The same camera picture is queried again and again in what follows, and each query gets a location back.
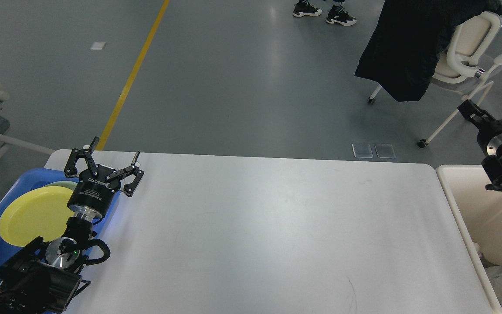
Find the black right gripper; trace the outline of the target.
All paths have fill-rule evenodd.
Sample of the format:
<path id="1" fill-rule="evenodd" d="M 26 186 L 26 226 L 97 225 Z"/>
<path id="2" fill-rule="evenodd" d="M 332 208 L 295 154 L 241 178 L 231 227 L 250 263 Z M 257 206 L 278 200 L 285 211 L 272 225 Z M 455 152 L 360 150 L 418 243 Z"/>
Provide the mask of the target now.
<path id="1" fill-rule="evenodd" d="M 496 120 L 471 99 L 463 101 L 458 112 L 478 129 L 477 141 L 484 155 L 496 155 L 502 145 L 502 119 Z"/>

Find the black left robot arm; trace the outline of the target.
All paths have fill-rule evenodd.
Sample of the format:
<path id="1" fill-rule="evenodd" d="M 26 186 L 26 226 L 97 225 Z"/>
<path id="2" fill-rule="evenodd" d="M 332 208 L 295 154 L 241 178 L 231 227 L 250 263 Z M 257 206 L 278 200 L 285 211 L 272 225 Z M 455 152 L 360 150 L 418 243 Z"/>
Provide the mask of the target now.
<path id="1" fill-rule="evenodd" d="M 76 177 L 67 208 L 72 216 L 59 237 L 34 237 L 0 266 L 0 314 L 63 313 L 72 299 L 90 286 L 81 271 L 104 263 L 110 248 L 98 239 L 94 226 L 102 222 L 114 197 L 132 197 L 144 176 L 139 151 L 122 169 L 95 163 L 99 138 L 86 148 L 72 149 L 65 177 Z"/>

